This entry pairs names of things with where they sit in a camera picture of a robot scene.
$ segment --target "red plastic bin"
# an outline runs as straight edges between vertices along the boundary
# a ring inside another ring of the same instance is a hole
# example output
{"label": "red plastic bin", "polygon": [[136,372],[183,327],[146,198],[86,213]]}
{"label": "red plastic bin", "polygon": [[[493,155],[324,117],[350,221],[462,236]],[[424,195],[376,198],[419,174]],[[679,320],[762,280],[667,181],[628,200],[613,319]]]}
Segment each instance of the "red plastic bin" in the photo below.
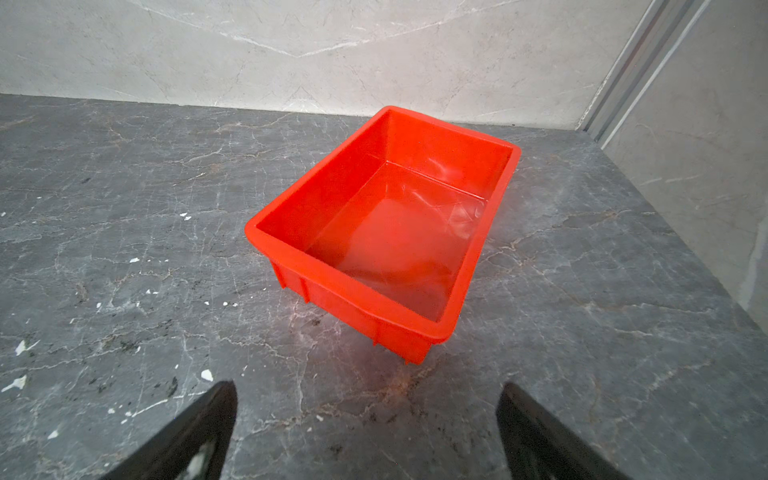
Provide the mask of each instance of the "red plastic bin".
{"label": "red plastic bin", "polygon": [[384,107],[245,226],[288,287],[408,362],[456,327],[520,148]]}

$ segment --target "gray marble floor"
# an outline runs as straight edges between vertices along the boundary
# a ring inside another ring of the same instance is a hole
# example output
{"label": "gray marble floor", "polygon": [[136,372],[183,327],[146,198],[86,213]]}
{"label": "gray marble floor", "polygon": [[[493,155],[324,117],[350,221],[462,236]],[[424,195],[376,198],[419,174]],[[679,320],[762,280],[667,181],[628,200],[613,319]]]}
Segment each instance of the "gray marble floor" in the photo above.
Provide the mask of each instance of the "gray marble floor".
{"label": "gray marble floor", "polygon": [[243,225],[364,120],[0,96],[2,477],[98,477],[208,372],[228,478],[508,478],[509,380],[634,478],[766,474],[768,339],[585,134],[477,127],[523,157],[422,365],[281,290]]}

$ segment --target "white paint chip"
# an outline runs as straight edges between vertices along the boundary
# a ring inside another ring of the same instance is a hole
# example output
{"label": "white paint chip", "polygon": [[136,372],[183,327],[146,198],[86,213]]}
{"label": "white paint chip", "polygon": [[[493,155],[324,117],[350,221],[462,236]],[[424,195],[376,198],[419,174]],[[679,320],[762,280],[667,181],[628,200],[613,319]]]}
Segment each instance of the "white paint chip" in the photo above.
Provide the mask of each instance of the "white paint chip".
{"label": "white paint chip", "polygon": [[38,343],[40,343],[40,340],[38,340],[35,343],[32,343],[29,347],[27,347],[26,341],[22,340],[22,342],[19,343],[18,346],[16,347],[16,356],[21,355],[22,353],[26,352],[27,350],[31,350],[32,347],[37,345]]}
{"label": "white paint chip", "polygon": [[24,375],[23,377],[20,377],[20,378],[17,378],[16,380],[14,380],[14,381],[11,383],[11,385],[8,385],[8,386],[4,386],[4,387],[2,388],[2,390],[0,390],[0,392],[6,392],[6,391],[8,391],[8,390],[10,390],[10,389],[14,389],[14,388],[16,388],[16,389],[19,389],[19,390],[22,390],[22,389],[24,389],[24,386],[25,386],[26,384],[27,384],[27,376],[26,376],[26,375]]}

